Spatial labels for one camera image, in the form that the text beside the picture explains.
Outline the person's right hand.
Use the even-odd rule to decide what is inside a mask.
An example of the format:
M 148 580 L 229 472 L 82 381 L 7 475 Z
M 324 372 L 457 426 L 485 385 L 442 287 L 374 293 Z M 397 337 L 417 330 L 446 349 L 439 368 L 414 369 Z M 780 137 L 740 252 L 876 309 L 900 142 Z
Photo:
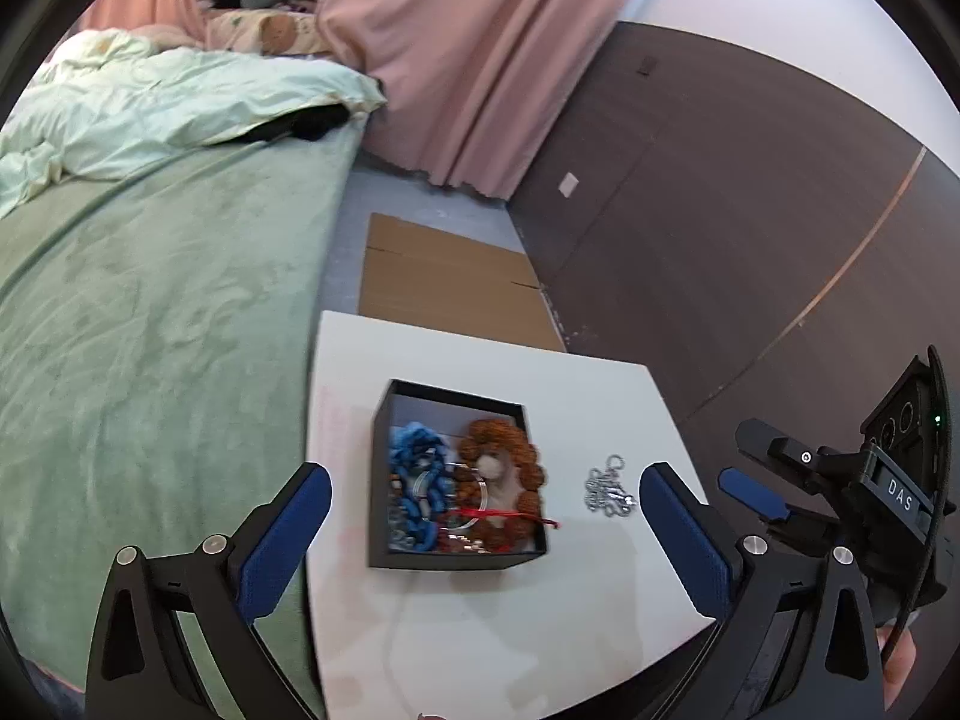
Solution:
M 898 699 L 903 686 L 910 678 L 916 663 L 916 644 L 910 631 L 903 631 L 900 639 L 893 647 L 892 655 L 887 658 L 882 667 L 882 694 L 884 694 L 885 709 L 889 709 Z

